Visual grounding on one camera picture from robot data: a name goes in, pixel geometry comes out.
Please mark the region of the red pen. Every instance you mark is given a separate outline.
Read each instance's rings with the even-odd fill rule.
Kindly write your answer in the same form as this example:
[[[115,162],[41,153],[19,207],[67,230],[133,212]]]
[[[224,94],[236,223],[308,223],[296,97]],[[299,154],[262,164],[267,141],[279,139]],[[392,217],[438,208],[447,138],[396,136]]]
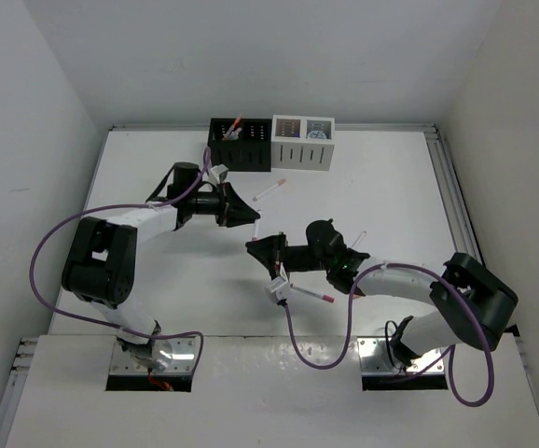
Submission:
[[[239,114],[239,115],[237,116],[237,118],[235,118],[235,120],[233,121],[233,123],[232,123],[232,129],[233,129],[233,130],[235,130],[235,129],[238,127],[238,125],[239,125],[239,123],[241,122],[241,120],[242,120],[242,113]]]

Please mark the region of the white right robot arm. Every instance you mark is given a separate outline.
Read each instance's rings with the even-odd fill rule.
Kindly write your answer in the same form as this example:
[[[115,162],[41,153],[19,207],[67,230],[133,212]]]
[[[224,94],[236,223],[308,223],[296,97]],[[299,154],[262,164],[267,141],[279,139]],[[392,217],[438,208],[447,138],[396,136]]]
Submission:
[[[428,315],[398,323],[390,340],[396,366],[408,367],[435,348],[458,343],[495,350],[518,305],[509,286],[465,253],[454,253],[442,273],[436,273],[354,250],[332,220],[313,221],[306,238],[305,245],[290,245],[279,233],[245,246],[269,272],[278,303],[287,299],[284,287],[290,273],[323,271],[332,287],[355,298],[389,296],[434,306]]]

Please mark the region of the orange pen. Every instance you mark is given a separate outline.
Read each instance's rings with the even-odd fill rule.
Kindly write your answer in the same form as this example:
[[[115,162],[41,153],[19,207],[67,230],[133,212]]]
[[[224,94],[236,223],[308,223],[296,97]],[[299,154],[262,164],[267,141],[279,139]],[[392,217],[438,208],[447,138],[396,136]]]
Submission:
[[[229,137],[233,134],[234,130],[232,129],[232,123],[231,125],[228,127],[228,129],[224,132],[223,134],[223,137],[222,137],[222,140],[228,140]]]

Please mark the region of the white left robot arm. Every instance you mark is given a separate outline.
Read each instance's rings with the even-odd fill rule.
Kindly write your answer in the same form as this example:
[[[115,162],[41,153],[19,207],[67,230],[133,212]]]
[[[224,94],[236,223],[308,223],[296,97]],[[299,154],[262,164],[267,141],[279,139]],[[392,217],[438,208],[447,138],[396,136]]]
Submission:
[[[175,163],[147,197],[145,207],[108,218],[83,217],[62,271],[62,288],[95,308],[117,330],[121,348],[142,364],[163,354],[161,327],[131,291],[138,249],[181,229],[193,216],[214,217],[223,228],[256,223],[260,215],[227,181],[228,168],[208,175],[195,163]]]

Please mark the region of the pink capped white marker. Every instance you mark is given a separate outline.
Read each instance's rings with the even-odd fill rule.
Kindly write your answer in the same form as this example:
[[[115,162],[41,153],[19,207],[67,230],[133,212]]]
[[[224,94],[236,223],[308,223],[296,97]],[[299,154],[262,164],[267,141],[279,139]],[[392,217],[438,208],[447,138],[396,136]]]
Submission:
[[[351,248],[352,248],[352,249],[358,248],[358,246],[359,246],[359,245],[363,242],[363,240],[365,239],[366,234],[367,234],[366,231],[360,232],[359,235],[357,236],[357,238],[356,238],[356,239],[354,240],[354,242],[352,243]]]

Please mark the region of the magenta capped white marker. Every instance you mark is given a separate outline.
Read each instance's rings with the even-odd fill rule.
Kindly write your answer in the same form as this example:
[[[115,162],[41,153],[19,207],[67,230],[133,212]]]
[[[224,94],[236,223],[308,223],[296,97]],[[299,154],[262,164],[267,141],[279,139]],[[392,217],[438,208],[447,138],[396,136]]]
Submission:
[[[315,298],[317,300],[320,300],[320,301],[325,301],[325,302],[328,302],[328,303],[333,303],[335,301],[335,299],[332,296],[322,294],[322,293],[310,290],[308,288],[300,287],[300,286],[297,286],[297,285],[294,285],[294,284],[291,284],[290,287],[291,287],[291,289],[293,291],[295,291],[295,292],[297,292],[299,294],[304,294],[306,296],[313,297],[313,298]]]

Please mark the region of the purple capped white marker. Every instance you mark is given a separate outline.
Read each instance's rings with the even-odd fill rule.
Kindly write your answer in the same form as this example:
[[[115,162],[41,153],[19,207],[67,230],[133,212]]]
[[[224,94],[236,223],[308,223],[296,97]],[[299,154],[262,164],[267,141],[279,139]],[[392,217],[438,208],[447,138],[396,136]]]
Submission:
[[[262,217],[263,217],[262,210],[257,209],[256,211],[259,214],[259,217],[255,220],[255,223],[254,223],[253,232],[252,232],[252,238],[251,238],[252,242],[257,241],[258,238],[259,238],[260,224],[261,224],[261,220],[262,220]]]

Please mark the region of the beige capped white marker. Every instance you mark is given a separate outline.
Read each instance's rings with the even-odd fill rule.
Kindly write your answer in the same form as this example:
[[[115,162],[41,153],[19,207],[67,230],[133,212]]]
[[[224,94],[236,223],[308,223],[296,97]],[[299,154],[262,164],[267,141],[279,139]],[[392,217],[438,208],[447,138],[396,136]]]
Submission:
[[[277,182],[273,183],[271,186],[269,186],[268,188],[264,189],[263,191],[259,192],[258,194],[256,194],[253,198],[252,198],[252,201],[253,202],[259,202],[261,199],[265,198],[266,196],[268,196],[269,194],[271,194],[274,190],[278,189],[279,187],[281,187],[284,183],[286,182],[286,179],[285,178],[282,178],[280,180],[278,180]]]

